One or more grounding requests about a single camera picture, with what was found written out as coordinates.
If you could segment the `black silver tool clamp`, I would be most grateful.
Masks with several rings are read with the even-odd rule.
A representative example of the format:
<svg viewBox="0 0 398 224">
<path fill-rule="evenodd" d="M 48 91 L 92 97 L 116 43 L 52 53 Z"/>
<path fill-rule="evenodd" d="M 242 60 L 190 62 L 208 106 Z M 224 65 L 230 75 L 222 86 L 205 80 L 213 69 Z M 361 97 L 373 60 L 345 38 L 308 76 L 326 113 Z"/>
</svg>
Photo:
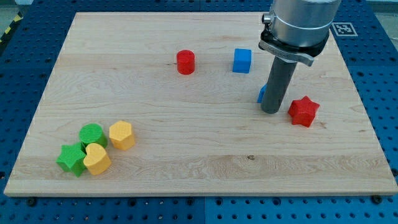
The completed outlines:
<svg viewBox="0 0 398 224">
<path fill-rule="evenodd" d="M 260 34 L 259 48 L 268 51 L 284 60 L 300 62 L 309 67 L 312 66 L 314 58 L 321 54 L 329 38 L 329 34 L 318 44 L 309 47 L 297 47 L 285 44 L 277 40 L 268 30 L 263 30 Z"/>
</svg>

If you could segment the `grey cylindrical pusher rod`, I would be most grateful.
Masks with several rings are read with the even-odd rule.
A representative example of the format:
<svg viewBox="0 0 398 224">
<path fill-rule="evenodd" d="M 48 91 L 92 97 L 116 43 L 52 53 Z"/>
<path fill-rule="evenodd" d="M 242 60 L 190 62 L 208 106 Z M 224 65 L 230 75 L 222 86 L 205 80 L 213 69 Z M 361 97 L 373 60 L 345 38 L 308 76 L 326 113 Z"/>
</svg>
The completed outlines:
<svg viewBox="0 0 398 224">
<path fill-rule="evenodd" d="M 274 58 L 261 101 L 261 109 L 265 113 L 274 114 L 279 111 L 296 66 L 296 62 Z"/>
</svg>

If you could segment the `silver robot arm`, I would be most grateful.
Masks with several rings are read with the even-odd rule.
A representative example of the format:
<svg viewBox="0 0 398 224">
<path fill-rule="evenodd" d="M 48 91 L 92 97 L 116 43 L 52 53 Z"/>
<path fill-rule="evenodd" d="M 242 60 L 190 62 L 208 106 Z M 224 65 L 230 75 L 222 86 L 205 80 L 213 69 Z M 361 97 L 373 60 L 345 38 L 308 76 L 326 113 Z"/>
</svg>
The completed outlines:
<svg viewBox="0 0 398 224">
<path fill-rule="evenodd" d="M 261 109 L 274 114 L 298 63 L 312 66 L 324 49 L 340 0 L 274 0 L 262 15 L 259 48 L 274 55 Z"/>
</svg>

